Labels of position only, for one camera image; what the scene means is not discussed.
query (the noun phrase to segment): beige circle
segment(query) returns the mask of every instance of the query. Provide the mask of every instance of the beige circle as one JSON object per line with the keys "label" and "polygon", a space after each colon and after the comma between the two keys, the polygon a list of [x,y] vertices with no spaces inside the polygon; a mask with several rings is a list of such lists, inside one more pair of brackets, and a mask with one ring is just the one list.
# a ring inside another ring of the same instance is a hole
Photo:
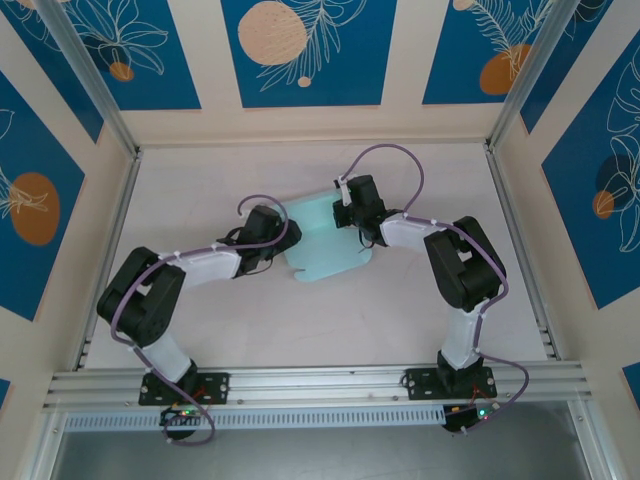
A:
{"label": "beige circle", "polygon": [[307,46],[307,30],[291,7],[274,1],[255,4],[238,24],[244,53],[260,65],[290,62]]}
{"label": "beige circle", "polygon": [[476,0],[453,0],[453,8],[456,10],[467,10],[473,7]]}
{"label": "beige circle", "polygon": [[[58,3],[66,3],[70,0],[58,0]],[[33,0],[16,0],[23,7],[27,7],[29,10],[35,10],[36,6],[33,4]]]}

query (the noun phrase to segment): white table surface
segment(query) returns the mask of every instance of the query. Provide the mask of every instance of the white table surface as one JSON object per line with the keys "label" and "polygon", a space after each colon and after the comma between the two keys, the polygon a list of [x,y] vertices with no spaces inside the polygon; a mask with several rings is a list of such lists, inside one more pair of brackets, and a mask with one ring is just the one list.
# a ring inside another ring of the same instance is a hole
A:
{"label": "white table surface", "polygon": [[[369,144],[271,144],[145,151],[114,269],[144,245],[156,252],[205,246],[243,224],[246,195],[283,201],[332,188]],[[511,286],[489,311],[480,347],[512,360],[544,360],[506,222],[480,144],[405,144],[421,160],[417,216],[476,217],[502,258]],[[402,208],[418,185],[416,166],[383,149],[358,165],[372,174],[387,208]],[[376,247],[364,267],[300,283],[284,258],[266,273],[182,293],[170,330],[202,367],[382,365],[434,362],[447,327],[426,253]],[[86,368],[139,367],[96,326]]]}

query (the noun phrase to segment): black bracket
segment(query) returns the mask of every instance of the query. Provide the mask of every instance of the black bracket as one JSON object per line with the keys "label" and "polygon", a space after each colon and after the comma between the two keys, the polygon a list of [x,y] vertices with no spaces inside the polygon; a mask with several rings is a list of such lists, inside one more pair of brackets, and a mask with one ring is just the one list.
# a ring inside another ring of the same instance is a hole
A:
{"label": "black bracket", "polygon": [[[183,380],[178,383],[178,386],[201,405],[226,405],[230,377],[228,373],[196,373],[189,379],[188,387],[181,385]],[[155,374],[148,373],[142,378],[139,405],[170,407],[175,403],[185,404],[186,400],[165,385]]]}
{"label": "black bracket", "polygon": [[[147,268],[158,261],[158,255],[145,247],[133,250],[98,300],[98,315],[111,323],[126,291]],[[125,333],[140,348],[157,341],[169,327],[176,307],[185,272],[173,265],[162,265],[142,284],[146,294],[134,292],[124,307],[118,331]]]}
{"label": "black bracket", "polygon": [[[453,224],[473,238],[506,276],[502,261],[475,218],[463,217]],[[450,230],[432,233],[425,237],[424,244],[438,290],[453,308],[471,312],[485,298],[498,295],[500,278],[482,255],[457,233]],[[462,260],[460,254],[469,254],[469,258]]]}
{"label": "black bracket", "polygon": [[[284,228],[284,221],[273,208],[264,205],[253,207],[244,227],[238,227],[227,233],[218,242],[225,245],[255,245],[270,242],[277,238]],[[240,267],[234,278],[247,275],[255,270],[259,262],[272,261],[273,257],[295,246],[302,238],[298,224],[289,219],[289,228],[284,237],[275,245],[262,248],[238,250],[241,257]]]}
{"label": "black bracket", "polygon": [[447,388],[440,380],[438,368],[410,368],[402,377],[402,386],[409,392],[409,400],[469,399],[482,392],[483,398],[496,398],[493,372],[489,367],[479,368],[472,377]]}
{"label": "black bracket", "polygon": [[[334,183],[336,188],[340,188],[337,180]],[[355,225],[360,230],[360,234],[372,245],[386,247],[380,225],[401,210],[385,208],[384,200],[380,198],[371,175],[352,178],[347,182],[347,188],[351,195],[351,204],[345,207],[342,200],[333,202],[333,219],[336,222],[336,228]]]}

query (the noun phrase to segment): orange circle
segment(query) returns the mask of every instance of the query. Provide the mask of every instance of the orange circle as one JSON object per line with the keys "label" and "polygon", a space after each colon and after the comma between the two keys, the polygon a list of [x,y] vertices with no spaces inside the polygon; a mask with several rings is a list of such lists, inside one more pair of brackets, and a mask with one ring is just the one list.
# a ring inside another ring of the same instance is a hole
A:
{"label": "orange circle", "polygon": [[606,190],[601,190],[596,193],[596,196],[593,198],[593,212],[598,216],[598,218],[606,220],[611,216],[613,210],[613,195]]}
{"label": "orange circle", "polygon": [[[43,195],[37,207],[29,205],[29,199],[36,201]],[[23,173],[13,182],[9,198],[18,203],[11,208],[11,221],[25,242],[40,247],[53,240],[60,222],[60,199],[51,180],[39,173]]]}
{"label": "orange circle", "polygon": [[126,63],[113,62],[109,65],[109,73],[121,82],[130,82],[133,80],[133,69]]}
{"label": "orange circle", "polygon": [[[509,93],[516,79],[517,73],[522,68],[531,45],[516,45],[508,52],[502,52],[487,62],[480,74],[480,88],[487,95],[504,95]],[[515,60],[515,75],[511,68],[512,60]]]}

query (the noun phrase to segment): teal towel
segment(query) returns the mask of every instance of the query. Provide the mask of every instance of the teal towel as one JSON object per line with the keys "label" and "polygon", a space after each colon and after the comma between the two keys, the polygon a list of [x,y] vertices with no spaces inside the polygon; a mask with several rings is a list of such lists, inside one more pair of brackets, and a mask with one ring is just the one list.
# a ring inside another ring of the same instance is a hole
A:
{"label": "teal towel", "polygon": [[333,202],[341,198],[339,190],[332,190],[284,204],[302,231],[300,243],[284,252],[298,270],[298,281],[315,282],[371,260],[372,252],[363,249],[357,228],[336,228]]}

